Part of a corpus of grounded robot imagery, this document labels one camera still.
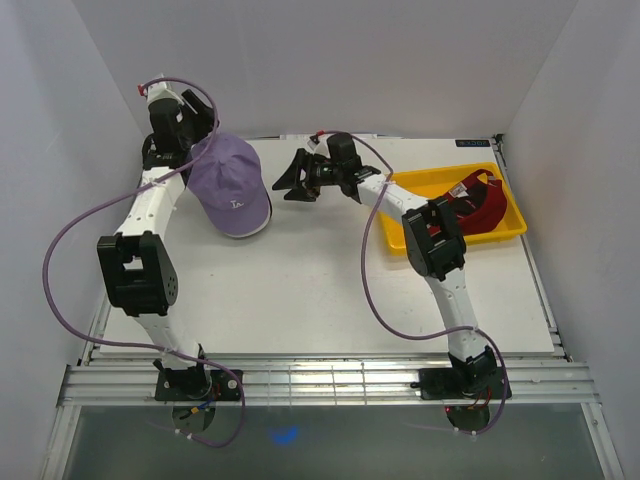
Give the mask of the white baseball cap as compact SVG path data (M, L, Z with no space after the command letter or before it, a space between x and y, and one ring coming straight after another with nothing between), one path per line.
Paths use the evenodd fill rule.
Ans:
M273 207L270 200L255 201L230 212L220 230L235 239L247 238L263 231L271 221Z

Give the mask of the lavender cap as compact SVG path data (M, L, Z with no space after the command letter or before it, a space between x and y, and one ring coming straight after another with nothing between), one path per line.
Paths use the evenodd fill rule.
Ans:
M219 133L211 147L206 144L202 140L191 149L199 161L191 168L187 188L223 233L220 227L232 210L270 198L259 156L249 143L233 134Z

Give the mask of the red cap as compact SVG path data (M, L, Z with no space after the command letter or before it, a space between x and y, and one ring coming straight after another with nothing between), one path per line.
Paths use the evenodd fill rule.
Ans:
M486 169L469 174L449 189L444 198L464 236L493 231L502 221L508 206L503 181Z

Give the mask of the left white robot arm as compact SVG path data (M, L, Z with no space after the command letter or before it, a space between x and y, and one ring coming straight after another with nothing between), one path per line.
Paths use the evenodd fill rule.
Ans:
M178 94L166 81L142 94L152 127L142 147L143 190L116 232L99 239L97 254L110 304L136 320L159 350L161 393L199 400L210 394L212 376L200 362L201 345L171 310L179 281L164 236L191 175L191 150L216 127L216 113L192 90Z

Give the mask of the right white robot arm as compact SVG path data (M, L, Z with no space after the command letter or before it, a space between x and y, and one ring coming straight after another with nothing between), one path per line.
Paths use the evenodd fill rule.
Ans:
M311 136L311 148L296 151L272 188L289 201L313 202L322 188L337 186L343 195L372 213L382 212L403 228L406 255L434 295L448 344L449 366L423 368L412 388L425 400L507 397L504 360L476 319L466 288L466 243L448 202L410 193L389 173L363 163L359 138L338 131Z

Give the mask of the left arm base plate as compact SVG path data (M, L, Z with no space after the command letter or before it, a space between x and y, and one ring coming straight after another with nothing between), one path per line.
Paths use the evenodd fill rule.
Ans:
M205 402L207 400L234 402L240 400L239 382L227 372L208 370L208 389L205 393L188 395L178 388L169 386L164 373L158 374L153 398L160 402Z

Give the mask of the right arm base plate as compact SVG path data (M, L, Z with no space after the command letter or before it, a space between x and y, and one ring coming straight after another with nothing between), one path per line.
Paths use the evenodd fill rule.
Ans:
M423 400L463 400L477 398L491 391L492 399L512 397L511 387L506 387L503 372L496 370L479 380L464 379L454 368L424 368L418 371L418 380L411 384L420 391Z

